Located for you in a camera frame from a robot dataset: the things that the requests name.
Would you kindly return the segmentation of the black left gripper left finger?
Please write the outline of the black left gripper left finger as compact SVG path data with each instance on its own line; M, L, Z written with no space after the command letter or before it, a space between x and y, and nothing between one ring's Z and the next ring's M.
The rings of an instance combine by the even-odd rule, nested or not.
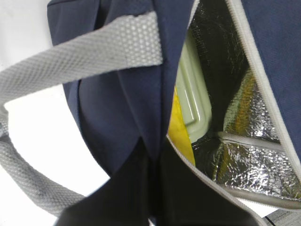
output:
M66 208L57 226L148 226L153 178L151 160L138 139L120 169L97 191Z

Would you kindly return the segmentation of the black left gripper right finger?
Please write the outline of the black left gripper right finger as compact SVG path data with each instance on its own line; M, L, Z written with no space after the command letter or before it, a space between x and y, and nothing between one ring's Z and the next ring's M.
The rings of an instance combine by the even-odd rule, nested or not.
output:
M228 201L181 160L166 139L156 165L151 214L157 226L257 226L249 212Z

